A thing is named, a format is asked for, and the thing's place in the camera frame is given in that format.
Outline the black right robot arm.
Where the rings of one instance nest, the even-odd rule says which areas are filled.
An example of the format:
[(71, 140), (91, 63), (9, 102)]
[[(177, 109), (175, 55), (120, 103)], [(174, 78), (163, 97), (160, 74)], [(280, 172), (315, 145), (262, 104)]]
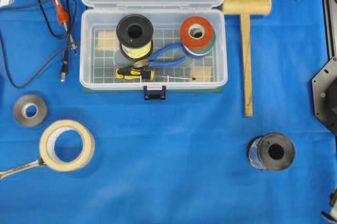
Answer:
[(336, 136), (336, 57), (312, 79), (315, 117)]

